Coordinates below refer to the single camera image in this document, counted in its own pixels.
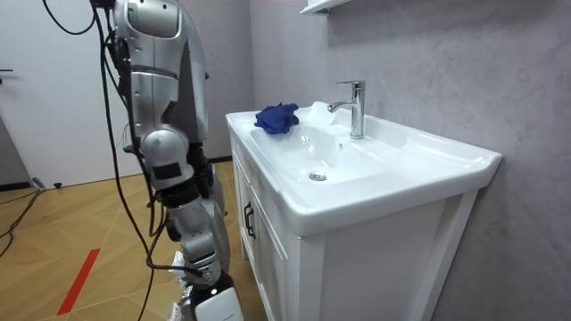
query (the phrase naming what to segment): wooden floor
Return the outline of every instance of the wooden floor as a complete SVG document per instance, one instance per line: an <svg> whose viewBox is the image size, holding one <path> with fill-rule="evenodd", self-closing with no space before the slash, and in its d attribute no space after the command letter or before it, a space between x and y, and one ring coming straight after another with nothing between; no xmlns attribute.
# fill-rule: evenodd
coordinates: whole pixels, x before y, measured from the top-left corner
<svg viewBox="0 0 571 321"><path fill-rule="evenodd" d="M234 278L247 321L267 320L247 260L241 257L232 163L216 164L224 185L225 218ZM144 180L122 179L139 226L148 234ZM0 202L31 190L0 193ZM0 205L0 233L21 214L30 198ZM65 187L43 193L15 230L12 247L0 259L0 320L136 321L150 270L145 253L120 204L114 181ZM8 238L0 240L0 251ZM78 272L93 249L101 249L70 313L57 316ZM165 234L155 262L170 264L177 243ZM155 273L145 321L164 321L181 289L174 275Z"/></svg>

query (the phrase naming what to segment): white shelf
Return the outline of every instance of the white shelf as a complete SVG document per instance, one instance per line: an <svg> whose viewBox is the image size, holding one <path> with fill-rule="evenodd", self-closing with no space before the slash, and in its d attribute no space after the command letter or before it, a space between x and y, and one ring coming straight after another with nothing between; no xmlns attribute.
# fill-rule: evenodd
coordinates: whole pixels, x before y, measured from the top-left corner
<svg viewBox="0 0 571 321"><path fill-rule="evenodd" d="M339 4L344 4L351 0L309 0L305 9L300 14L325 14L329 15L329 10Z"/></svg>

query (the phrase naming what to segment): blue cloth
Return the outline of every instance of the blue cloth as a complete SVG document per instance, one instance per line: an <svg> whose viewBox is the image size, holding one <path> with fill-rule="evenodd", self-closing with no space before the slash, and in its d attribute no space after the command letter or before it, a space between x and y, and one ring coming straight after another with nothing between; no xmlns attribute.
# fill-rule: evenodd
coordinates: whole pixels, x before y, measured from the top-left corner
<svg viewBox="0 0 571 321"><path fill-rule="evenodd" d="M269 106L256 114L256 123L254 126L263 128L266 133L271 135L286 134L292 125L299 123L294 111L299 107L295 103L282 104L278 106Z"/></svg>

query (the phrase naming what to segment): sink drain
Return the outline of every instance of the sink drain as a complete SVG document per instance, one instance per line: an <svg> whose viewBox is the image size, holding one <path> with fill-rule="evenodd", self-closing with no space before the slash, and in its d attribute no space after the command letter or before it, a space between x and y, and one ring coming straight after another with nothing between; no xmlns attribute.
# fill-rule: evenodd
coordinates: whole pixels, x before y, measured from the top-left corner
<svg viewBox="0 0 571 321"><path fill-rule="evenodd" d="M327 176L325 176L325 174L321 173L321 172L313 172L310 174L310 179L314 180L314 181L324 181L327 179Z"/></svg>

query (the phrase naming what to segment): faucet handle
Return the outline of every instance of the faucet handle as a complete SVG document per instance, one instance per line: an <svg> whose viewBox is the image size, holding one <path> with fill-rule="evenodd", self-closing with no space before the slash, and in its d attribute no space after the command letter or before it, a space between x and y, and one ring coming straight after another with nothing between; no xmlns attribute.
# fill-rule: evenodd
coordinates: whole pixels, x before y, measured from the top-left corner
<svg viewBox="0 0 571 321"><path fill-rule="evenodd" d="M339 81L337 85L341 84L351 84L351 88L353 90L361 90L365 89L367 82L365 80L348 80L348 81Z"/></svg>

